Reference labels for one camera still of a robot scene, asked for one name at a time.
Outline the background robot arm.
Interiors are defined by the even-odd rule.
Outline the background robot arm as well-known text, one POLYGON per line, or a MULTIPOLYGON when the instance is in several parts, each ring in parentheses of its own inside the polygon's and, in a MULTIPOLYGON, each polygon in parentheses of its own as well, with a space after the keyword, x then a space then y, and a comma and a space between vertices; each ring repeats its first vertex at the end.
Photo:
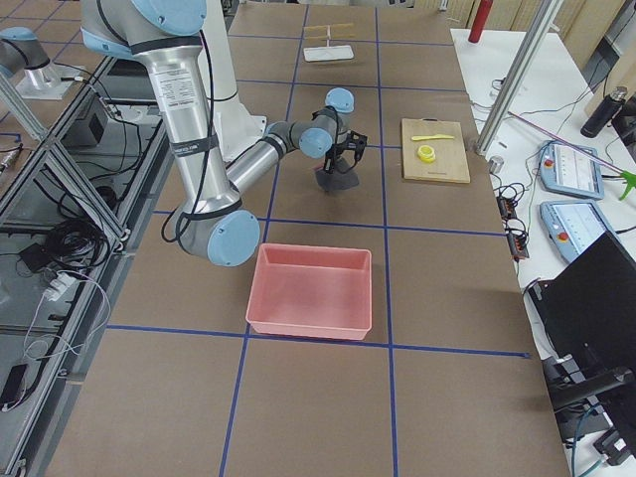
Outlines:
POLYGON ((63 71, 29 28, 9 27, 1 31, 1 75, 10 80, 24 74, 16 85, 23 98, 62 100, 72 82, 63 81, 63 71))

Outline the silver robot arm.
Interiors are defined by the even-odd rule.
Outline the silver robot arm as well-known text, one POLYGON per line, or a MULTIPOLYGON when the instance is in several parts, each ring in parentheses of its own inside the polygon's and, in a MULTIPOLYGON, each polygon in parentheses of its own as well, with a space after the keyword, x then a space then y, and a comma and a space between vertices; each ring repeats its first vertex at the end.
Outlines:
POLYGON ((220 2, 83 1, 80 10, 87 48, 148 73, 186 194, 164 223, 164 241, 215 265, 243 264, 260 227, 242 193, 295 150, 335 170, 353 137, 353 95, 331 89, 310 120, 275 122, 228 161, 229 141, 243 136, 249 115, 237 97, 220 2))

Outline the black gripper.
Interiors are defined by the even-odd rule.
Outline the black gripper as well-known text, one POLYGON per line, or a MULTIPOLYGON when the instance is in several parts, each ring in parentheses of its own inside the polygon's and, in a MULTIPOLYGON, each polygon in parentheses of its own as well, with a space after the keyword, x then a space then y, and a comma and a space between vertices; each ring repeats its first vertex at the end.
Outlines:
POLYGON ((348 163, 342 157, 345 151, 346 148, 344 145, 334 144, 325 155, 322 171, 327 174, 333 174, 334 172, 340 174, 346 173, 348 171, 348 163))

